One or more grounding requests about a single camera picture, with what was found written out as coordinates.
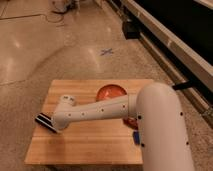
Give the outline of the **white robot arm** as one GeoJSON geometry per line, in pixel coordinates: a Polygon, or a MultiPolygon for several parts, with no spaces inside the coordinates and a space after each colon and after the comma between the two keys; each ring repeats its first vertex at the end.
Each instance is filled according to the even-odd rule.
{"type": "Polygon", "coordinates": [[[85,105],[63,95],[51,123],[61,131],[73,122],[126,117],[137,119],[144,171],[195,171],[181,102],[164,83],[153,82],[135,94],[85,105]]]}

